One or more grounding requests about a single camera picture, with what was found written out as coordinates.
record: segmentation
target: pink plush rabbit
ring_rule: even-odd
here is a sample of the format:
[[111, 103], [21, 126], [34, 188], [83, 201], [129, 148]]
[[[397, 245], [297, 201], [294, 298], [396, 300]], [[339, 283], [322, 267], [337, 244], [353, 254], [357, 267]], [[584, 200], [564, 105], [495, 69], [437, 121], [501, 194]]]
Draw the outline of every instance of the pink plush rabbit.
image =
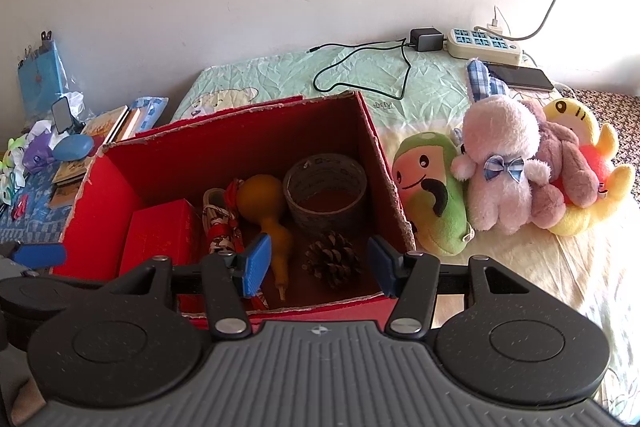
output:
[[470, 180], [466, 206], [471, 226], [489, 230], [495, 225], [511, 234], [529, 221], [529, 182], [545, 185], [549, 180], [549, 166], [532, 159], [540, 145], [538, 122], [505, 94], [508, 88], [490, 77], [482, 62], [472, 60], [468, 73], [474, 102], [463, 118], [465, 153], [453, 160], [451, 172]]

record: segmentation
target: blue oval object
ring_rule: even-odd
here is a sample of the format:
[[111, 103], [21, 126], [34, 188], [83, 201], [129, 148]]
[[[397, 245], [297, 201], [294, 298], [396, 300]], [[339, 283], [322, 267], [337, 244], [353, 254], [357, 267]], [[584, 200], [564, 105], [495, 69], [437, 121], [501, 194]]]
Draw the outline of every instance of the blue oval object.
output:
[[94, 139], [86, 134], [70, 134], [60, 140], [53, 149], [53, 158], [61, 162], [72, 162], [85, 158], [94, 147]]

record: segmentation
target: purple object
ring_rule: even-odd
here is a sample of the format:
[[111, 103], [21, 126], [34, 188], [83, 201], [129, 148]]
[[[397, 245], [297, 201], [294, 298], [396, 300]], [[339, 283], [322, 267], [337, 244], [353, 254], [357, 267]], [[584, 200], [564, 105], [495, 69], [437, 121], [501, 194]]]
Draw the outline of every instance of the purple object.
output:
[[47, 165], [53, 163], [53, 151], [49, 148], [51, 140], [50, 132], [38, 134], [29, 144], [22, 158], [22, 165], [31, 174], [42, 171]]

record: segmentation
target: cartoon bear print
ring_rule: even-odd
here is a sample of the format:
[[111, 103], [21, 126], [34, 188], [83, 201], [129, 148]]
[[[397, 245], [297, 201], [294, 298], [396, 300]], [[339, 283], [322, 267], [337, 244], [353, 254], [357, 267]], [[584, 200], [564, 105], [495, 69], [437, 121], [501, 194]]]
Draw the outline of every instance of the cartoon bear print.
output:
[[205, 114], [214, 114], [222, 109], [232, 107], [242, 107], [248, 105], [256, 96], [258, 90], [255, 87], [245, 87], [244, 89], [221, 89], [213, 92], [206, 92], [197, 97], [193, 103], [187, 107], [180, 117], [181, 120], [196, 118]]

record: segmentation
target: open box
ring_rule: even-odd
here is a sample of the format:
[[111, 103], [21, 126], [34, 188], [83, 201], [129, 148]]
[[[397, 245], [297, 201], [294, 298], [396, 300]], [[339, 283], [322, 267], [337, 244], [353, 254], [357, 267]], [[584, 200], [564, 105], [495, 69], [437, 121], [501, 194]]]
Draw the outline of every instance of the open box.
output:
[[[366, 172], [367, 224], [358, 237], [350, 237], [364, 272], [353, 285], [330, 290], [302, 269], [305, 247], [312, 239], [293, 229], [296, 246], [289, 263], [287, 301], [281, 304], [277, 298], [269, 271], [262, 289], [271, 309], [253, 313], [252, 323], [265, 316], [301, 315], [384, 322], [394, 302], [380, 295], [366, 266], [366, 238], [379, 233], [398, 251], [413, 250], [414, 241], [365, 103], [355, 92], [243, 108], [104, 147], [89, 168], [62, 235], [67, 261], [54, 271], [112, 279], [134, 211], [182, 198], [202, 209], [208, 188], [226, 187], [233, 178], [259, 173], [283, 179], [294, 163], [319, 153], [350, 156]], [[293, 226], [290, 216], [282, 222]], [[248, 244], [258, 230], [248, 226], [243, 232]]]

